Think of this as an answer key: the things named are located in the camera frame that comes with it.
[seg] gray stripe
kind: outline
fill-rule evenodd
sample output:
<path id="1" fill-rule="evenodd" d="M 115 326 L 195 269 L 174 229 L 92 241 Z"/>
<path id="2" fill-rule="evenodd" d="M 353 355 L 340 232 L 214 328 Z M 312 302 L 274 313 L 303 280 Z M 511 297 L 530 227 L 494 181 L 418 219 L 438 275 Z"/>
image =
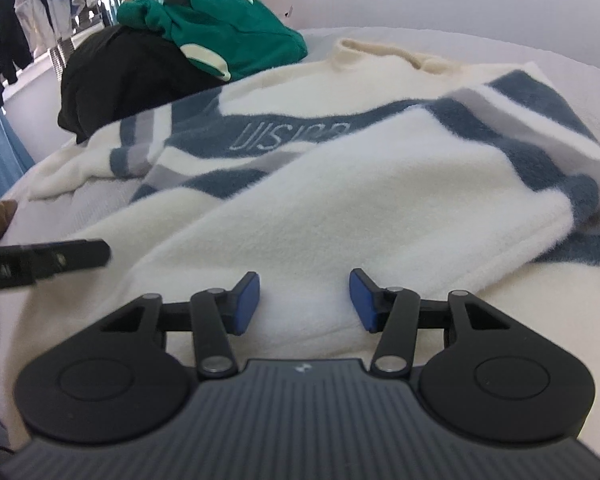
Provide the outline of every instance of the gray stripe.
<path id="1" fill-rule="evenodd" d="M 499 134 L 542 149 L 564 174 L 590 176 L 598 185 L 600 197 L 600 161 L 587 158 L 582 152 L 568 144 L 538 134 L 518 118 L 495 107 L 478 92 L 471 89 L 453 92 L 450 97 L 463 104 L 477 119 Z"/>
<path id="2" fill-rule="evenodd" d="M 273 173 L 283 166 L 286 166 L 291 161 L 298 158 L 302 153 L 293 152 L 271 152 L 266 155 L 259 156 L 256 160 L 247 162 L 241 166 L 230 168 L 231 170 L 260 170 L 266 173 Z"/>
<path id="3" fill-rule="evenodd" d="M 151 186 L 154 189 L 168 189 L 170 187 L 178 187 L 183 182 L 190 180 L 190 175 L 183 175 L 176 171 L 165 168 L 164 166 L 156 165 L 147 174 L 142 181 L 143 185 Z"/>
<path id="4" fill-rule="evenodd" d="M 126 154 L 127 170 L 133 176 L 144 176 L 151 169 L 147 155 L 154 140 L 154 114 L 154 110 L 145 110 L 136 118 L 135 145 Z"/>

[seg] white trim on green garment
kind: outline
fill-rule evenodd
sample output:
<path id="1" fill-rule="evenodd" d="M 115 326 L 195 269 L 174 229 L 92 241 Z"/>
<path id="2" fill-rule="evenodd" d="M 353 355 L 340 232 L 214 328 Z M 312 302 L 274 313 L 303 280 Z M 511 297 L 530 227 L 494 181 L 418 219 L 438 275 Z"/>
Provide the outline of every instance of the white trim on green garment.
<path id="1" fill-rule="evenodd" d="M 218 70 L 218 72 L 222 74 L 218 76 L 220 80 L 229 81 L 229 79 L 231 79 L 231 73 L 229 72 L 227 62 L 213 50 L 209 50 L 208 48 L 195 43 L 184 44 L 180 47 L 180 50 L 187 56 L 187 59 L 194 59 Z"/>

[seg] white logo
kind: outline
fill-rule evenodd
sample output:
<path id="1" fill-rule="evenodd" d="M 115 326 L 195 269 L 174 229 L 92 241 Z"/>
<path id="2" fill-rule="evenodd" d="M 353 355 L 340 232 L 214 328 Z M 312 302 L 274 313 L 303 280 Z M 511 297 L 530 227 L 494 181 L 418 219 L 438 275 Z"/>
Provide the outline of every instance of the white logo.
<path id="1" fill-rule="evenodd" d="M 301 365 L 296 366 L 296 372 L 300 374 L 305 374 L 313 367 L 309 363 L 302 363 Z"/>

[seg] gray ribbed surface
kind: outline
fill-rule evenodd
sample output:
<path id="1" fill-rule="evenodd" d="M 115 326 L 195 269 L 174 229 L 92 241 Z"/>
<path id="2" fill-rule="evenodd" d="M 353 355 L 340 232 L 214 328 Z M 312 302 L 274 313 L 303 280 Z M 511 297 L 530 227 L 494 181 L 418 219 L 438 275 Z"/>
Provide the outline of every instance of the gray ribbed surface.
<path id="1" fill-rule="evenodd" d="M 303 364 L 252 361 L 232 380 L 205 383 L 135 443 L 35 442 L 2 471 L 10 480 L 600 478 L 600 460 L 574 440 L 481 447 L 432 422 L 406 384 L 371 378 L 357 360 Z"/>

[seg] green garment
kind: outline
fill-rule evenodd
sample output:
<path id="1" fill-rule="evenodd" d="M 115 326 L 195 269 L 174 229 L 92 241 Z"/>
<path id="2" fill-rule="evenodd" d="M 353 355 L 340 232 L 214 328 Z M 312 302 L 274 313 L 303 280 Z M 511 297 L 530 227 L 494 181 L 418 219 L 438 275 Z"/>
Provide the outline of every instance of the green garment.
<path id="1" fill-rule="evenodd" d="M 267 68 L 300 61 L 302 35 L 285 27 L 258 0 L 135 0 L 118 9 L 118 22 L 173 41 L 199 69 L 237 81 Z"/>

